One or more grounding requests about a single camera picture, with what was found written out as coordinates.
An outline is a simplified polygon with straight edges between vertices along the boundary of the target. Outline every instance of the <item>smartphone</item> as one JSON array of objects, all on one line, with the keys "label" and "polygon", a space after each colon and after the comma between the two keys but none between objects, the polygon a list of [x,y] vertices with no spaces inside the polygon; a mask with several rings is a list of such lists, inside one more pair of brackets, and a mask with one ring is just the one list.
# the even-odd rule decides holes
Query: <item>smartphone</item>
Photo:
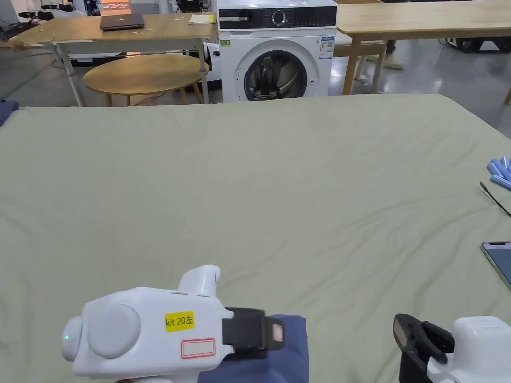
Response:
[{"label": "smartphone", "polygon": [[511,242],[483,242],[481,250],[511,291]]}]

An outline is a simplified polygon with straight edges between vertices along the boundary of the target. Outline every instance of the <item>concrete floor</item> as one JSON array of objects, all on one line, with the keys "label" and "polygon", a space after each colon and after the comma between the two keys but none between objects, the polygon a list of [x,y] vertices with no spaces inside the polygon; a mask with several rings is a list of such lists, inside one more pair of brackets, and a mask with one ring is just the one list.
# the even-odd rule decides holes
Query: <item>concrete floor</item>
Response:
[{"label": "concrete floor", "polygon": [[[52,67],[52,55],[25,57],[44,53],[32,50],[15,53],[0,50],[0,99],[18,100],[22,106],[76,106],[71,86],[62,69]],[[463,54],[437,40],[399,41],[396,54],[405,64],[404,70],[384,69],[380,88],[385,93],[440,93],[486,121],[507,137],[511,137],[511,105],[502,101],[511,85],[509,55],[500,53]],[[333,60],[329,95],[342,93],[347,58]],[[83,76],[89,69],[78,68]],[[367,63],[364,74],[372,77],[374,64]],[[353,93],[368,93],[368,81],[355,82]],[[105,106],[103,95],[83,87],[88,106]],[[147,96],[133,97],[132,103]],[[192,93],[191,103],[196,100]],[[213,103],[221,102],[220,90],[210,92]],[[124,97],[113,97],[113,104],[124,105]],[[180,103],[177,92],[168,92],[142,105]]]}]

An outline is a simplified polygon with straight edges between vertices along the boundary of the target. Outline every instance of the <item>washing machine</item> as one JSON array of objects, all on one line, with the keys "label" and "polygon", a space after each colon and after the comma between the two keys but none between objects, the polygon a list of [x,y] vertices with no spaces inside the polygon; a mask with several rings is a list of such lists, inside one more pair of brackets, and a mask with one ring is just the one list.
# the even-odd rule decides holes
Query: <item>washing machine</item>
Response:
[{"label": "washing machine", "polygon": [[328,95],[333,0],[217,0],[223,102]]}]

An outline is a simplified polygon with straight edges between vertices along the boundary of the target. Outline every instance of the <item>sneaker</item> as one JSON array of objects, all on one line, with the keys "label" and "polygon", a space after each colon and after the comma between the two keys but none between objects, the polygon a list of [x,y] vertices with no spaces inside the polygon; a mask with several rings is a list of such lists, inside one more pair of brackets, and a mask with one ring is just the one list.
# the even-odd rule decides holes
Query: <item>sneaker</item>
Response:
[{"label": "sneaker", "polygon": [[[367,60],[371,62],[378,61],[378,55],[367,56]],[[383,67],[389,69],[403,69],[403,63],[398,60],[394,54],[385,55],[385,60],[383,60]]]}]

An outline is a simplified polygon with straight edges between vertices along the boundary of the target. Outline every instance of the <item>round wooden table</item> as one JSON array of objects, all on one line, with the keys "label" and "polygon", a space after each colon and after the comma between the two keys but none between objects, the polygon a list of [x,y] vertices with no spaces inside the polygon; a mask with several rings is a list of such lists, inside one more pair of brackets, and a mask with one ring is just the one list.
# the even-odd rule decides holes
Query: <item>round wooden table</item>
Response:
[{"label": "round wooden table", "polygon": [[126,96],[130,106],[130,96],[151,94],[179,89],[183,103],[188,99],[185,87],[192,85],[200,104],[197,82],[200,81],[200,61],[195,57],[179,54],[145,55],[127,57],[100,65],[85,74],[85,85],[101,93],[106,93],[108,106],[112,106],[112,94]]}]

